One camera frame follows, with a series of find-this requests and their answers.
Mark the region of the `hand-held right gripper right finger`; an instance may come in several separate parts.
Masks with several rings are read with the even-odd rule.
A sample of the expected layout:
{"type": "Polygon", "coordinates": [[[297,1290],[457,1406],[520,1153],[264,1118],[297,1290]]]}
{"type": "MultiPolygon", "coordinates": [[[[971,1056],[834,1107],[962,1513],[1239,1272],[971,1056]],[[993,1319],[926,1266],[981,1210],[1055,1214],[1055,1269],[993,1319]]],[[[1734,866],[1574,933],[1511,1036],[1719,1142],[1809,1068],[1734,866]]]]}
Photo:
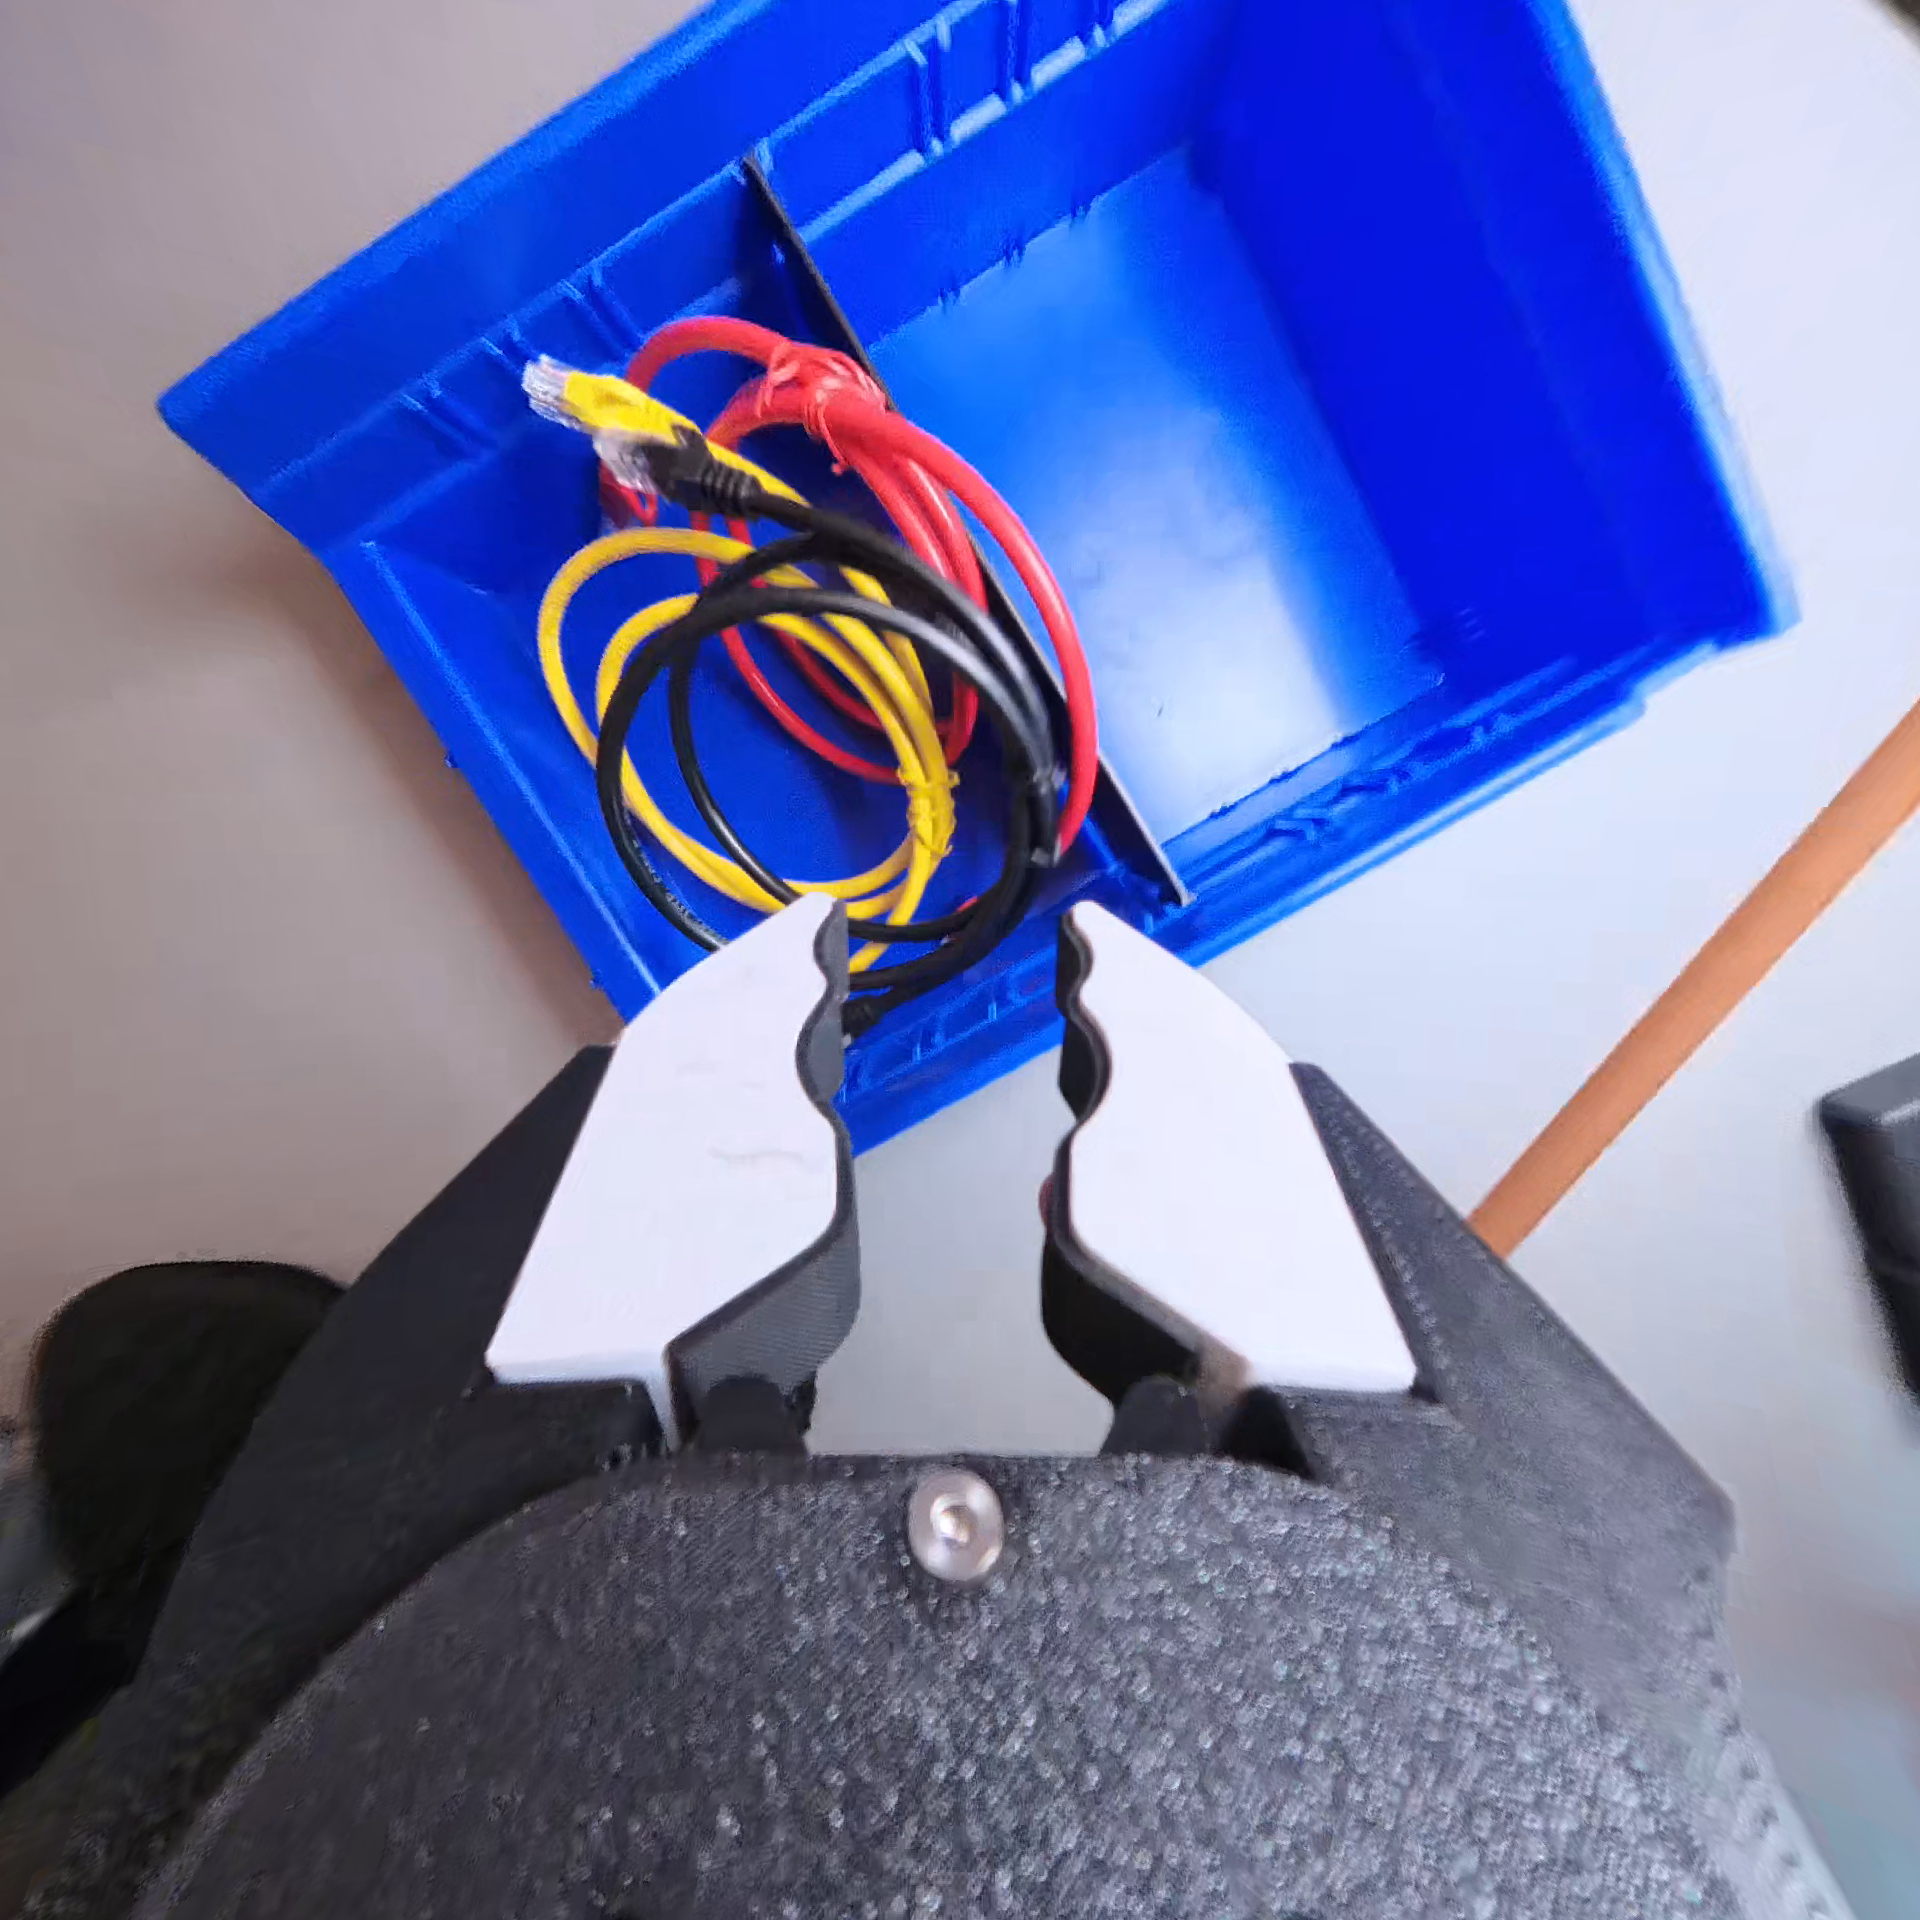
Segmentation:
{"type": "Polygon", "coordinates": [[[1066,1370],[1105,1398],[1407,1395],[1407,1336],[1286,1047],[1091,900],[1062,915],[1055,1002],[1070,1128],[1041,1308],[1066,1370]]]}

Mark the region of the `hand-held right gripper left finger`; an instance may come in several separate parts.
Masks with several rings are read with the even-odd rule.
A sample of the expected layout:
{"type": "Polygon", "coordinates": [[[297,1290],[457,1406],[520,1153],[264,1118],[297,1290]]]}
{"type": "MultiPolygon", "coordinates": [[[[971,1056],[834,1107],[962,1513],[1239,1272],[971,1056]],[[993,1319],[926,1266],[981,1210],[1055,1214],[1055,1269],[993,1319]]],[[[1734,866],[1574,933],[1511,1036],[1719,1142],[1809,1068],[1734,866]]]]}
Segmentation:
{"type": "Polygon", "coordinates": [[[846,915],[809,895],[614,1044],[486,1349],[502,1384],[809,1380],[859,1312],[846,915]]]}

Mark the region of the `blue plastic bin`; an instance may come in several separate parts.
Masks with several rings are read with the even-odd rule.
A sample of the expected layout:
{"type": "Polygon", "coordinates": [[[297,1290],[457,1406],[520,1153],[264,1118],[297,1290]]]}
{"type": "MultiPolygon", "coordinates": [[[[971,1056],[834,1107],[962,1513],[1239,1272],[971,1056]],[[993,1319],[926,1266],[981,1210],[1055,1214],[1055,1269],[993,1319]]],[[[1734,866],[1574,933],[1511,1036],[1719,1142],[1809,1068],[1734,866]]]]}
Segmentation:
{"type": "Polygon", "coordinates": [[[1053,924],[1205,961],[1785,632],[1787,567],[1561,3],[715,3],[159,397],[308,547],[619,1017],[700,961],[538,663],[604,529],[531,356],[811,337],[748,151],[903,411],[1066,590],[1097,827],[851,1050],[871,1148],[1058,1047],[1053,924]]]}

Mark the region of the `black bin divider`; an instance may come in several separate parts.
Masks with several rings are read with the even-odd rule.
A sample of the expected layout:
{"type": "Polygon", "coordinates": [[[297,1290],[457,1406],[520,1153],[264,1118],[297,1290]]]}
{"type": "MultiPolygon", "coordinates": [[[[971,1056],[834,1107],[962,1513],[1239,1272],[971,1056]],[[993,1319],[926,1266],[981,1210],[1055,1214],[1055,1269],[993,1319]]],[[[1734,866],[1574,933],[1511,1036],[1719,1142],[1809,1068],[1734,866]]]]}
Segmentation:
{"type": "MultiPolygon", "coordinates": [[[[834,298],[830,279],[819,271],[813,256],[804,247],[802,228],[788,214],[781,193],[771,186],[767,170],[759,167],[762,151],[748,151],[740,160],[740,172],[755,193],[758,210],[768,231],[768,247],[777,252],[781,268],[796,291],[800,311],[804,315],[804,325],[811,342],[830,351],[840,351],[881,393],[884,404],[893,404],[893,393],[888,388],[879,366],[871,361],[859,333],[851,325],[840,301],[834,298]]],[[[952,494],[962,525],[967,532],[967,544],[974,548],[974,562],[981,565],[981,583],[986,587],[989,611],[1007,626],[1007,637],[1020,645],[1029,666],[1046,684],[1046,703],[1053,719],[1070,733],[1066,715],[1066,684],[1062,677],[1058,656],[1046,640],[1042,626],[1029,620],[1035,611],[1029,590],[1020,579],[1007,583],[994,567],[994,557],[1007,557],[1007,548],[986,536],[984,523],[971,508],[952,494]]],[[[1097,827],[1105,843],[1149,886],[1158,888],[1160,899],[1172,904],[1187,904],[1192,892],[1180,877],[1172,860],[1158,843],[1156,833],[1147,827],[1147,816],[1129,795],[1125,785],[1115,777],[1111,762],[1097,760],[1097,777],[1091,787],[1090,827],[1097,827]]]]}

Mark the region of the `dark grey block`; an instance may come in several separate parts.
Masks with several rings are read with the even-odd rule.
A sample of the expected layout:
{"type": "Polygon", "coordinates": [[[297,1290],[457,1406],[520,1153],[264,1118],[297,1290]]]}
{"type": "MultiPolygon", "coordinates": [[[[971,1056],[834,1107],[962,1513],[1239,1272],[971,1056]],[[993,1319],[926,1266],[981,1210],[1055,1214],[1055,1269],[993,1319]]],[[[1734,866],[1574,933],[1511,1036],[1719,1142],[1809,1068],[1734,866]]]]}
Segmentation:
{"type": "Polygon", "coordinates": [[[1814,1107],[1894,1364],[1918,1398],[1918,1056],[1814,1107]]]}

